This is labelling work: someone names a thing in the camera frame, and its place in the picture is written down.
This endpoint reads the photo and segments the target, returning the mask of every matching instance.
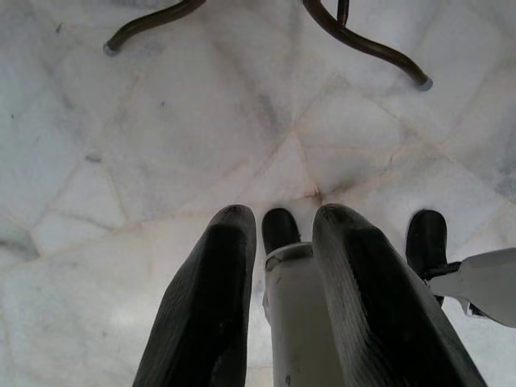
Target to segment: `curved metal leg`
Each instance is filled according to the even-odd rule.
[[[320,0],[303,0],[303,4],[317,24],[337,40],[351,48],[396,65],[412,78],[421,91],[427,91],[432,87],[432,80],[408,56],[357,35],[345,27],[349,0],[339,0],[337,19],[330,15]]]
[[[205,2],[206,0],[185,0],[175,6],[133,20],[116,31],[113,37],[104,44],[104,52],[108,56],[114,56],[119,52],[122,44],[132,36],[189,15]]]

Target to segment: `grout line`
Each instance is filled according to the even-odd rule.
[[[32,3],[30,3],[29,6],[31,7],[32,12],[34,13],[34,17],[36,17],[34,5]],[[43,11],[43,12],[45,14],[45,17],[47,17],[50,21],[54,22],[57,25],[57,22],[55,21],[55,19],[51,15],[49,15],[48,12],[46,12],[46,11]],[[73,36],[70,36],[70,39],[73,40],[74,43],[77,43],[77,40]],[[21,110],[19,110],[17,108],[15,111],[8,111],[8,113],[11,113],[12,115],[15,116],[17,121],[19,121],[19,119],[22,118],[26,114],[26,112],[31,109],[31,107],[35,103],[35,101],[47,90],[47,88],[49,86],[52,86],[55,83],[55,76],[56,76],[57,69],[60,67],[61,63],[65,60],[65,58],[68,57],[68,55],[75,50],[74,46],[70,45],[70,47],[68,47],[67,44],[64,44],[63,48],[65,48],[65,49],[63,50],[63,53],[58,56],[59,60],[56,63],[52,64],[52,68],[46,72],[45,79],[42,82],[42,85],[39,88],[37,88],[31,94],[31,96],[29,96],[28,98],[25,98],[23,107],[20,108]]]
[[[421,132],[417,127],[413,126],[411,123],[407,122],[405,118],[399,116],[395,112],[392,112],[386,105],[384,105],[381,101],[374,101],[382,110],[384,110],[388,115],[396,119],[399,123],[403,125],[408,131],[412,132],[413,135],[416,135],[421,141],[425,143],[432,144],[433,141],[427,137],[424,132]]]
[[[133,93],[136,90],[136,87],[143,81],[141,71],[142,70],[139,70],[137,74],[134,76],[132,83],[127,87],[126,93],[119,97],[119,104],[113,109],[113,113],[106,120],[106,123],[104,123],[104,125],[102,126],[100,136],[95,140],[97,145],[101,148],[101,153],[103,153],[104,143],[107,141],[107,138],[109,137],[107,134],[107,128],[114,126],[119,119],[123,119],[125,117],[127,113],[127,104],[131,100]]]
[[[60,259],[62,256],[66,256],[70,252],[73,252],[73,251],[75,251],[77,249],[85,248],[85,247],[87,247],[88,245],[91,245],[91,244],[102,243],[102,242],[104,242],[104,241],[106,241],[106,240],[108,240],[108,239],[110,239],[112,237],[120,236],[120,235],[123,235],[123,234],[126,234],[126,233],[131,233],[131,232],[141,232],[143,234],[142,225],[141,224],[129,225],[129,226],[126,226],[126,227],[123,227],[123,228],[115,229],[115,230],[113,230],[111,232],[107,232],[104,235],[99,235],[99,236],[95,236],[95,237],[92,237],[92,238],[88,238],[88,239],[84,239],[84,240],[81,240],[81,241],[78,241],[78,242],[74,242],[74,243],[68,244],[67,246],[65,246],[65,247],[63,247],[63,248],[53,252],[51,255],[45,256],[44,260],[36,259],[36,260],[30,260],[28,262],[23,262],[23,263],[20,263],[20,264],[14,264],[14,265],[8,266],[7,268],[3,268],[0,271],[0,273],[9,272],[11,270],[23,269],[23,268],[26,268],[27,266],[32,266],[34,264],[39,264],[42,261],[48,262],[48,261],[51,261],[51,260]]]
[[[34,226],[31,227],[31,230],[36,229],[41,224],[44,217],[47,216],[47,214],[49,214],[54,209],[54,205],[59,201],[59,199],[64,194],[64,192],[69,188],[72,179],[76,176],[77,171],[79,170],[80,167],[81,167],[81,162],[77,159],[76,164],[73,167],[72,171],[64,179],[62,186],[57,190],[57,192],[54,194],[54,196],[44,206],[44,209],[43,209],[39,219],[35,222]]]
[[[310,112],[310,109],[313,106],[317,106],[317,104],[324,100],[328,95],[332,95],[336,90],[346,90],[346,89],[355,89],[349,81],[341,74],[332,73],[327,79],[324,80],[320,90],[310,99],[308,103],[304,107],[302,107],[299,111],[298,117],[293,121],[293,129],[300,135],[303,131],[301,128],[301,124],[304,119],[306,119],[306,115]]]
[[[18,216],[16,216],[10,209],[3,207],[3,214],[7,220],[13,223],[16,227],[25,231],[29,231],[31,229],[31,226],[28,223],[25,223],[21,218],[18,218]]]
[[[325,197],[335,197],[340,196],[344,194],[351,194],[353,195],[357,190],[364,191],[365,189],[368,191],[373,191],[374,187],[379,187],[386,183],[387,181],[390,181],[392,179],[392,175],[397,172],[396,169],[392,168],[392,158],[396,155],[396,157],[401,157],[404,155],[409,155],[413,151],[411,149],[406,149],[403,145],[398,147],[396,151],[394,151],[391,155],[391,161],[383,168],[376,171],[373,175],[370,177],[367,177],[365,179],[359,180],[357,183],[355,183],[351,187],[345,187],[341,189],[341,187],[337,187],[333,189],[331,192],[325,193]]]
[[[322,205],[323,200],[324,200],[324,195],[323,195],[323,192],[321,191],[321,189],[319,188],[319,184],[318,184],[317,180],[314,177],[315,176],[314,171],[312,171],[312,168],[310,167],[310,162],[308,161],[308,155],[306,154],[306,147],[303,144],[301,137],[299,136],[299,134],[296,131],[293,131],[293,135],[298,140],[299,152],[301,153],[300,156],[301,156],[301,160],[303,163],[303,168],[305,169],[305,173],[308,176],[308,178],[310,179],[311,184],[315,188],[314,197],[317,198],[318,204]]]
[[[330,84],[327,86],[327,88],[324,88],[324,90],[326,89],[331,89],[331,88],[335,88],[335,87],[342,87],[342,86],[345,86],[346,88],[350,89],[352,92],[354,93],[357,93],[360,97],[366,99],[367,101],[371,102],[372,104],[374,105],[377,105],[379,106],[382,110],[384,110],[388,115],[390,115],[391,117],[393,117],[394,119],[396,119],[399,123],[402,124],[402,126],[409,132],[413,132],[414,135],[417,136],[418,139],[420,139],[423,143],[425,143],[426,141],[423,140],[423,137],[421,136],[421,134],[418,132],[418,131],[414,131],[413,128],[411,128],[410,126],[408,126],[405,122],[403,122],[401,119],[399,119],[396,115],[394,115],[392,112],[390,112],[389,110],[387,110],[384,106],[382,106],[378,101],[374,100],[374,99],[371,99],[368,95],[366,95],[366,93],[360,89],[360,88],[357,88],[353,85],[350,85],[344,78],[344,81],[345,83],[341,84],[341,85],[333,85],[333,84]],[[310,163],[308,162],[308,156],[306,154],[306,151],[308,149],[325,149],[326,147],[311,147],[311,146],[307,146],[304,144],[304,141],[302,140],[301,136],[299,136],[299,140],[300,140],[300,143],[302,144],[303,146],[303,153],[305,155],[305,160],[306,160],[306,163],[308,165],[308,169],[310,171],[310,175],[311,176],[314,176],[314,173],[311,171],[311,168],[310,168]],[[405,149],[405,145],[407,145],[407,140],[404,141],[403,144],[400,144],[399,146],[396,147],[396,149],[394,150],[394,152],[392,153],[391,155],[391,158],[393,155],[395,154],[403,154],[403,153],[406,153],[406,152],[411,152],[410,149]],[[365,155],[369,155],[369,156],[372,156],[370,152],[368,152],[369,150],[368,149],[365,149],[365,148],[327,148],[327,149],[335,149],[336,151],[342,151],[342,152],[355,152],[355,153],[364,153]],[[367,185],[369,181],[371,180],[378,180],[379,179],[379,182],[380,181],[383,181],[384,178],[383,176],[385,175],[385,170],[383,173],[380,173],[380,174],[373,174],[372,176],[370,176],[369,178],[366,178],[362,181],[359,181],[357,185],[354,185],[353,188],[357,187],[357,186],[362,186],[362,185]],[[338,194],[343,194],[343,192],[340,191],[339,187],[337,187],[336,189],[332,190],[331,192],[328,192],[328,193],[322,193],[320,192],[319,190],[319,195],[321,196],[321,200],[323,201],[325,197],[327,196],[333,196],[333,195],[338,195]]]
[[[185,211],[184,210],[185,207],[189,206],[190,204],[194,203],[195,201],[197,201],[199,199],[203,199],[207,193],[209,193],[213,189],[216,189],[216,187],[221,184],[221,181],[225,181],[227,179],[231,179],[231,177],[233,175],[238,174],[242,169],[244,169],[244,168],[246,168],[248,166],[249,166],[248,160],[246,160],[245,162],[242,162],[242,163],[240,163],[239,160],[238,160],[237,162],[235,162],[235,167],[231,167],[228,172],[223,173],[223,175],[220,177],[220,179],[218,179],[213,184],[208,185],[205,189],[200,189],[201,192],[196,194],[193,199],[191,199],[191,200],[188,199],[187,202],[181,204],[179,206],[179,208],[175,211],[175,214],[184,214],[185,213],[184,212]],[[243,191],[243,188],[240,188],[239,189],[239,193],[236,194],[235,200],[237,200],[237,197],[242,193],[242,191]]]
[[[28,231],[29,236],[31,237],[32,244],[34,245],[35,250],[38,252],[38,257],[35,260],[46,260],[47,255],[45,251],[41,247],[40,238],[36,235],[34,230]]]
[[[280,151],[280,149],[283,146],[283,144],[289,138],[290,133],[291,133],[291,131],[287,131],[281,137],[281,139],[278,141],[277,145],[272,149],[272,151],[268,155],[266,155],[266,157],[264,158],[264,162],[258,167],[256,172],[252,174],[252,177],[249,179],[248,183],[242,188],[242,190],[240,191],[240,194],[236,197],[236,200],[242,200],[241,199],[242,198],[242,194],[246,191],[246,189],[251,187],[253,182],[254,182],[254,180],[256,180],[257,178],[262,176],[265,172],[267,172],[268,167],[273,165],[273,163],[274,163],[274,161],[275,161],[275,159],[277,157],[278,152]]]
[[[123,216],[124,220],[124,226],[131,223],[131,220],[129,219],[129,215],[127,214],[127,210],[122,202],[122,197],[120,196],[119,191],[116,189],[116,185],[114,183],[114,178],[111,176],[110,171],[108,168],[104,165],[103,162],[100,163],[102,168],[102,175],[107,181],[107,184],[110,188],[111,195],[113,195],[114,200],[116,201],[116,206],[118,207],[120,213]]]
[[[467,0],[467,2],[464,3],[464,7],[467,7],[472,13],[474,13],[476,16],[478,16],[480,19],[482,19],[485,23],[490,25],[492,28],[496,29],[504,38],[512,42],[512,44],[516,44],[516,36],[513,36],[511,32],[506,31],[505,28],[499,27],[498,24],[496,24],[493,20],[485,16],[480,10],[474,6],[471,2],[471,0]]]
[[[491,187],[490,185],[488,185],[485,181],[483,181],[482,179],[480,179],[475,173],[471,172],[465,165],[463,165],[462,163],[460,163],[444,146],[443,144],[439,144],[439,143],[436,143],[434,141],[431,141],[429,140],[426,136],[423,136],[421,135],[421,133],[414,129],[411,125],[407,125],[407,123],[405,123],[403,120],[399,119],[401,123],[403,123],[408,129],[412,130],[414,132],[414,134],[416,134],[419,139],[427,146],[429,146],[430,148],[432,148],[435,152],[437,152],[440,156],[446,158],[448,161],[450,161],[451,163],[459,166],[461,169],[463,169],[468,175],[470,175],[471,177],[474,177],[474,179],[476,181],[478,181],[479,183],[481,183],[481,185],[484,186],[484,188],[486,188],[489,192],[491,192],[492,194],[494,194],[495,196],[497,196],[498,198],[500,198],[501,200],[503,200],[504,202],[508,202],[509,199],[507,199],[505,196],[499,194],[493,187]]]
[[[503,195],[499,194],[498,192],[496,192],[491,186],[489,186],[488,184],[486,184],[483,180],[481,180],[477,175],[475,175],[474,173],[472,173],[469,169],[467,169],[464,165],[462,165],[458,160],[456,160],[453,156],[451,156],[450,154],[448,154],[448,152],[441,146],[439,146],[438,144],[434,143],[434,142],[430,142],[430,141],[427,141],[426,139],[422,138],[420,136],[420,134],[416,131],[415,132],[416,135],[418,135],[419,137],[419,140],[424,144],[426,145],[427,147],[429,147],[431,150],[433,150],[434,152],[436,152],[438,154],[438,156],[440,157],[443,157],[445,158],[447,161],[449,161],[450,163],[454,164],[455,166],[457,166],[459,169],[461,169],[464,173],[468,174],[470,177],[472,177],[476,182],[478,182],[480,185],[482,185],[487,191],[489,191],[491,194],[493,194],[493,196],[495,196],[498,200],[501,201],[501,207],[503,206],[503,204],[506,204],[506,203],[510,203],[509,199],[507,199],[506,197],[504,197]],[[369,181],[371,181],[374,177],[368,179],[367,181],[364,182],[363,185],[367,185],[367,183]],[[378,184],[381,183],[383,179],[379,179],[378,180]],[[336,190],[332,193],[329,193],[331,195],[335,195],[335,194],[343,194],[344,192],[340,192],[339,190]]]
[[[312,145],[304,145],[305,149],[313,149],[318,151],[329,151],[329,152],[348,152],[350,154],[356,155],[364,155],[364,156],[377,156],[379,150],[389,150],[389,149],[398,149],[400,144],[390,145],[385,147],[378,148],[368,148],[367,146],[363,147],[332,147],[332,146],[312,146]]]
[[[427,28],[425,28],[425,31],[422,33],[421,38],[419,38],[419,41],[414,45],[414,48],[410,51],[411,57],[417,56],[422,43],[427,39],[428,35],[430,34],[430,30],[443,17],[445,10],[447,8],[449,8],[450,4],[451,4],[450,0],[439,0],[439,5],[437,6],[437,9],[435,10],[435,13],[432,16],[432,19],[428,23]]]
[[[516,65],[516,57],[514,56],[503,56],[501,59],[484,75],[484,77],[481,80],[481,83],[478,85],[478,88],[476,89],[474,95],[471,97],[471,99],[468,102],[468,105],[464,107],[463,110],[463,117],[457,121],[457,124],[454,126],[453,129],[459,129],[460,125],[462,125],[463,121],[466,119],[466,116],[468,116],[470,113],[474,113],[476,110],[474,110],[475,102],[478,100],[479,95],[484,88],[484,86],[494,77],[498,75],[499,72],[503,72],[506,69],[512,69]],[[448,141],[452,140],[455,136],[457,136],[460,133],[460,131],[453,131],[446,135],[442,140],[436,142],[437,144],[440,144],[444,147],[444,144]]]

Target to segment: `chair leg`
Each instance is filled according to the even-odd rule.
[[[142,31],[183,18],[194,12],[205,2],[206,0],[184,0],[175,6],[165,8],[164,10],[158,10],[157,12],[127,23],[116,31],[113,37],[104,44],[104,53],[108,56],[116,55],[119,52],[120,47],[122,47],[122,45],[132,36]]]
[[[303,0],[303,4],[317,24],[337,40],[351,48],[396,65],[412,78],[421,91],[427,91],[432,87],[432,80],[408,56],[383,44],[357,35],[345,27],[349,0],[339,0],[337,19],[330,15],[320,0]]]

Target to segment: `marble floor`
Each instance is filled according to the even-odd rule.
[[[171,0],[0,1],[0,385],[129,386],[165,286],[222,206],[273,206],[310,239],[342,202],[403,253],[410,216],[448,221],[450,260],[516,246],[516,2],[356,0],[333,40],[300,0],[213,0],[103,43]],[[248,386],[272,386],[259,245]],[[444,309],[492,387],[516,330]]]

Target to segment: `rubber foot cap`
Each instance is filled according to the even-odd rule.
[[[110,46],[107,45],[107,43],[104,44],[104,46],[102,47],[102,49],[104,50],[104,53],[108,56],[115,56],[116,54],[118,54],[119,52],[118,51],[115,51],[115,50],[112,50],[110,48]]]
[[[434,82],[432,81],[432,78],[428,77],[427,81],[425,83],[423,83],[422,85],[418,85],[418,90],[419,91],[428,91],[432,88],[433,85],[434,85]]]

